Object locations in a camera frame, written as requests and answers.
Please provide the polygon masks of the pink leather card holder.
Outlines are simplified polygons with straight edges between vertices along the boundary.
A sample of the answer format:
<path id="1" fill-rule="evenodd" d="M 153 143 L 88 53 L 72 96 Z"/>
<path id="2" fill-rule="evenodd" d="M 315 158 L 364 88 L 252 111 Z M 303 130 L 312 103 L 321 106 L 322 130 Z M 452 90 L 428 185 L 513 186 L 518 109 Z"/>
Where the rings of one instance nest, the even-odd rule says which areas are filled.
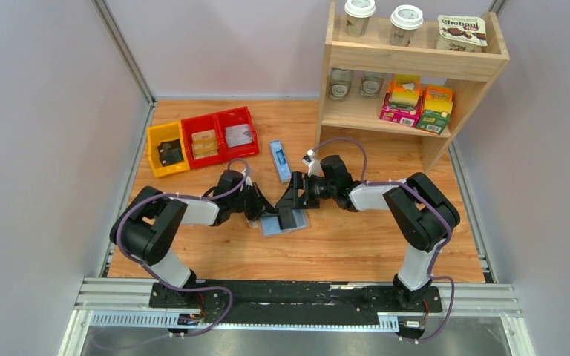
<path id="1" fill-rule="evenodd" d="M 310 227 L 308 213 L 305 210 L 293 209 L 285 216 L 265 213 L 255 221 L 247 221 L 250 228 L 257 229 L 262 237 L 274 237 L 300 231 Z"/>

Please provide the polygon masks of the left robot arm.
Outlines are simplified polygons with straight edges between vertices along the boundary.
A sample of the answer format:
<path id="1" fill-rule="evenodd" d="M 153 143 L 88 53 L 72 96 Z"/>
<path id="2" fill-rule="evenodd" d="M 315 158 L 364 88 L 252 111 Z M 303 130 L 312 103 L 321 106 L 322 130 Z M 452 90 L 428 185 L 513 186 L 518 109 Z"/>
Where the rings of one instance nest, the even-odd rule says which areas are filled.
<path id="1" fill-rule="evenodd" d="M 195 273 L 171 250 L 180 226 L 219 226 L 233 214 L 254 222 L 277 212 L 245 171 L 229 169 L 201 197 L 144 187 L 112 226 L 109 240 L 161 284 L 187 292 L 196 289 Z"/>

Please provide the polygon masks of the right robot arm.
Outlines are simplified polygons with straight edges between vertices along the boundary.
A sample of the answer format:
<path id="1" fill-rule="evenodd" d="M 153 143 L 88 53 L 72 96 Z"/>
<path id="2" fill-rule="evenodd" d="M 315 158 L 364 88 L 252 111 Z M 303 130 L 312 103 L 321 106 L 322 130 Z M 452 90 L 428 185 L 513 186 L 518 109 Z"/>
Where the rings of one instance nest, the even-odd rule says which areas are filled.
<path id="1" fill-rule="evenodd" d="M 368 183 L 353 179 L 338 155 L 311 159 L 322 174 L 292 172 L 287 189 L 276 203 L 279 223 L 288 228 L 291 211 L 319 208 L 322 200 L 333 200 L 345 211 L 389 211 L 407 241 L 404 262 L 394 277 L 403 294 L 424 291 L 440 248 L 451 238 L 460 222 L 455 206 L 430 178 L 417 172 L 402 181 Z"/>

